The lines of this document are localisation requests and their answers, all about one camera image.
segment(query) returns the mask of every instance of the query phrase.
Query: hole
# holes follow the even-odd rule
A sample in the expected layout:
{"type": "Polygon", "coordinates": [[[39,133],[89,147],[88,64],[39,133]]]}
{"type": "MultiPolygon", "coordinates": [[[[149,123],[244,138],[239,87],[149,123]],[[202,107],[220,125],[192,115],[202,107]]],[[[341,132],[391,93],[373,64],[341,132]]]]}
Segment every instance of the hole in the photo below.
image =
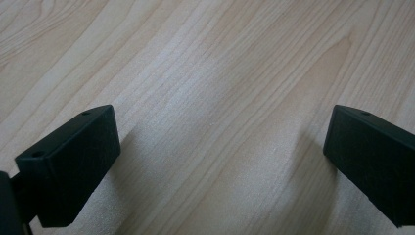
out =
{"type": "Polygon", "coordinates": [[[44,154],[45,154],[45,152],[43,152],[43,151],[37,151],[37,152],[34,152],[33,154],[31,154],[31,156],[35,157],[35,158],[38,158],[38,157],[40,157],[44,154]]]}

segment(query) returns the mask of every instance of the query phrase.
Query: black plastic part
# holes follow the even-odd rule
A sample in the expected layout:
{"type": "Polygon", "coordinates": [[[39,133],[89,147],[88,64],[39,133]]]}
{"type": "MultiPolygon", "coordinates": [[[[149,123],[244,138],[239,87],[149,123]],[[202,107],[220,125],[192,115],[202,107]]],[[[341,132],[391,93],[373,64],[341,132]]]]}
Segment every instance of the black plastic part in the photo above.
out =
{"type": "Polygon", "coordinates": [[[7,173],[0,171],[0,234],[24,234],[12,183],[7,173]]]}
{"type": "Polygon", "coordinates": [[[23,194],[22,220],[30,207],[43,227],[71,224],[120,154],[112,106],[74,117],[16,157],[23,194]]]}
{"type": "Polygon", "coordinates": [[[367,112],[336,106],[324,155],[394,225],[415,225],[413,134],[367,112]]]}
{"type": "Polygon", "coordinates": [[[26,187],[20,173],[12,178],[12,188],[22,223],[30,223],[36,216],[35,205],[37,202],[29,187],[26,187]]]}

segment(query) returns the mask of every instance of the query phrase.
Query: black plastic block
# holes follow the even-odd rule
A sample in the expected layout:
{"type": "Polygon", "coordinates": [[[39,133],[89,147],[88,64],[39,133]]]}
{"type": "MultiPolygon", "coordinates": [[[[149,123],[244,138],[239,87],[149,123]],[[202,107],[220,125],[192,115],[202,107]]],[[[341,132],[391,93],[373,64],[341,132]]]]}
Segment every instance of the black plastic block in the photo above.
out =
{"type": "Polygon", "coordinates": [[[336,106],[324,155],[397,227],[415,225],[415,136],[358,109],[336,106]]]}
{"type": "Polygon", "coordinates": [[[112,106],[74,117],[16,157],[44,227],[71,224],[120,153],[112,106]]]}
{"type": "Polygon", "coordinates": [[[0,171],[0,234],[24,235],[18,205],[7,173],[0,171]]]}

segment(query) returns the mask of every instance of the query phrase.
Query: screw hole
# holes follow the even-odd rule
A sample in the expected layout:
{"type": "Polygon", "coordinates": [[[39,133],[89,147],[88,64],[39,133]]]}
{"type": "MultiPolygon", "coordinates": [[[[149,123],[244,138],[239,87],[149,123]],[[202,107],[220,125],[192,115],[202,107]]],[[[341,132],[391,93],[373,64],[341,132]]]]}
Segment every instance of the screw hole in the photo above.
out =
{"type": "Polygon", "coordinates": [[[44,151],[37,151],[37,152],[34,152],[33,154],[31,154],[31,156],[34,157],[34,158],[38,158],[38,157],[40,157],[44,154],[45,154],[44,151]]]}

